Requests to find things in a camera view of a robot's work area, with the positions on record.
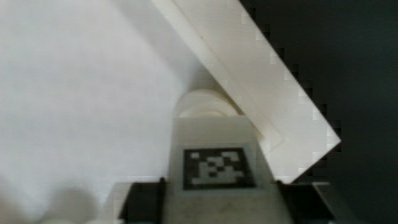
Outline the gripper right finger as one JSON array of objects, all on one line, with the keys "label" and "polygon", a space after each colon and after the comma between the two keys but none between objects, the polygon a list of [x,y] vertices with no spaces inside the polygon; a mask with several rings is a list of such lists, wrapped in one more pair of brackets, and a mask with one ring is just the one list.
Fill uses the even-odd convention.
[{"label": "gripper right finger", "polygon": [[284,184],[277,188],[295,224],[331,224],[334,214],[325,205],[320,193],[309,184]]}]

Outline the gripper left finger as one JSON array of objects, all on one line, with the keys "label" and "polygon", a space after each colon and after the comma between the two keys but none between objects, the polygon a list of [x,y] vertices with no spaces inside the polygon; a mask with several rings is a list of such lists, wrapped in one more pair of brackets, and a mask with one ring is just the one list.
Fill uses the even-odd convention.
[{"label": "gripper left finger", "polygon": [[165,187],[165,178],[132,184],[119,213],[123,224],[162,224]]}]

